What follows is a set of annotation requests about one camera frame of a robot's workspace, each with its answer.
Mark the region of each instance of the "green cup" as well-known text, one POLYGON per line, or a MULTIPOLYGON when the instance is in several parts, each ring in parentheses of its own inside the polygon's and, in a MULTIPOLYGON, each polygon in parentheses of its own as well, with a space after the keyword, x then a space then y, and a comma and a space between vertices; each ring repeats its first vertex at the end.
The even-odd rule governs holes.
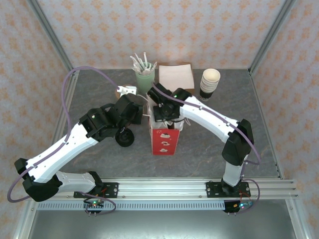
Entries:
POLYGON ((139 93, 146 94, 150 90, 150 88, 152 88, 153 86, 153 82, 155 79, 155 70, 153 70, 153 72, 148 76, 142 76, 138 74, 137 72, 135 72, 135 75, 136 75, 136 82, 137 82, 139 93))

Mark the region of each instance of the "white connector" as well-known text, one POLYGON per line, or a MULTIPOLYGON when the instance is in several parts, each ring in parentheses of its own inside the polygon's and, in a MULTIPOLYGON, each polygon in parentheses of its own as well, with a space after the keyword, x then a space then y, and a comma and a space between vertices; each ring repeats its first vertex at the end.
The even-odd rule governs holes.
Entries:
POLYGON ((138 89, 136 86, 119 86, 119 89, 117 90, 117 92, 120 93, 120 97, 122 95, 127 95, 128 93, 136 95, 137 91, 138 89))

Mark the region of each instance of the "white paper cup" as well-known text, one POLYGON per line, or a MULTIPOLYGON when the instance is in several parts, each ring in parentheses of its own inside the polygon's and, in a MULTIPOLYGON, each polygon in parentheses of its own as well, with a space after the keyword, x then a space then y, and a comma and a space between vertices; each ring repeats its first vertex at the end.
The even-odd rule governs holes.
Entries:
POLYGON ((206 69, 203 72, 202 80, 206 82, 219 82, 220 73, 216 69, 206 69))
POLYGON ((206 87, 206 86, 204 86, 204 85, 202 85, 202 84, 200 84, 200 88, 204 91, 204 92, 206 92, 206 93, 210 93, 210 92, 213 92, 216 88, 214 88, 214 87, 206 87))
POLYGON ((219 71, 215 69, 206 69, 200 81, 200 98, 208 101, 213 92, 216 90, 220 79, 219 71))
POLYGON ((207 86, 207 87, 215 87, 215 86, 218 85, 218 82, 208 83, 208 82, 206 82, 206 81, 204 81, 204 80, 202 80, 201 83, 202 83, 203 85, 207 86))

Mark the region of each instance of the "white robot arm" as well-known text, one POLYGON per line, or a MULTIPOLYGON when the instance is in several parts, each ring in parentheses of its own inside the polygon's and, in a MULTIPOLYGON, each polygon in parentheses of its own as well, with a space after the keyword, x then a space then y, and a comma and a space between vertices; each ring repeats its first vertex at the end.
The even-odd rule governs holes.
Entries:
POLYGON ((223 143, 225 143, 222 156, 226 160, 226 168, 221 181, 223 186, 222 190, 228 196, 237 195, 237 185, 239 185, 241 179, 243 163, 244 160, 247 159, 248 154, 251 151, 251 147, 248 142, 234 130, 234 128, 230 127, 230 124, 241 130, 254 144, 250 123, 245 119, 239 122, 214 111, 184 89, 178 88, 172 93, 165 89, 160 83, 156 84, 156 88, 162 93, 178 100, 182 100, 185 103, 200 106, 199 108, 196 108, 188 104, 182 104, 170 100, 162 94, 159 94, 154 88, 151 88, 148 92, 149 97, 157 103, 157 106, 154 106, 154 117, 156 121, 174 120, 180 116, 189 118, 211 131, 223 143), (212 111, 221 118, 224 118, 227 123, 208 111, 202 110, 202 108, 209 109, 209 111, 212 111))
POLYGON ((37 202, 61 192, 99 194, 103 183, 96 172, 74 174, 63 173, 59 169, 106 137, 115 137, 120 146, 130 146, 134 141, 134 135, 127 126, 131 123, 140 124, 143 114, 143 106, 138 105, 138 101, 136 95, 127 94, 121 96, 115 104, 90 109, 72 128, 67 142, 64 136, 38 156, 29 160, 18 159, 14 164, 19 174, 32 167, 23 176, 23 186, 27 194, 37 202), (55 151, 62 143, 65 145, 59 151, 34 167, 35 163, 55 151))
MULTIPOLYGON (((173 95, 175 98, 185 102, 208 108, 197 100, 196 97, 181 88, 172 93, 161 84, 157 84, 157 87, 167 95, 173 95)), ((228 196, 238 193, 236 187, 240 182, 243 161, 251 151, 247 142, 228 123, 224 123, 216 116, 201 110, 201 108, 176 103, 161 96, 153 88, 150 89, 148 95, 157 103, 157 106, 154 106, 156 121, 173 120, 183 116, 205 127, 225 143, 222 155, 226 160, 226 168, 221 181, 223 185, 222 190, 228 196)), ((124 147, 130 146, 133 143, 134 136, 127 129, 127 126, 131 123, 140 124, 143 113, 143 107, 136 104, 136 102, 138 102, 137 96, 127 94, 121 96, 116 104, 107 104, 97 109, 91 109, 73 127, 67 142, 65 142, 65 137, 63 137, 34 158, 29 160, 20 158, 17 160, 15 167, 18 173, 21 174, 65 142, 64 147, 57 153, 24 175, 23 186, 27 194, 38 202, 47 200, 58 192, 79 191, 92 195, 99 194, 103 183, 96 172, 73 174, 60 172, 59 169, 76 155, 106 137, 115 136, 119 145, 124 147)), ((238 122, 218 112, 215 113, 232 125, 240 128, 253 143, 251 126, 248 121, 243 119, 241 122, 238 122)))

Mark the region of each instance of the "patterned wallpaper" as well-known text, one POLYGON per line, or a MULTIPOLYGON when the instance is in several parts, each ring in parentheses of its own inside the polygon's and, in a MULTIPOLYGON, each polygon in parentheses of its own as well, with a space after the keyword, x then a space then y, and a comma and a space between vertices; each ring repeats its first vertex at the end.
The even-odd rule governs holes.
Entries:
MULTIPOLYGON (((66 69, 26 0, 0 1, 0 34, 0 238, 11 239, 23 209, 6 200, 13 163, 50 145, 66 69)), ((20 185, 13 197, 24 194, 20 185)))
POLYGON ((248 68, 284 0, 39 0, 74 67, 248 68))
POLYGON ((298 0, 254 76, 287 178, 297 180, 319 235, 319 4, 298 0))

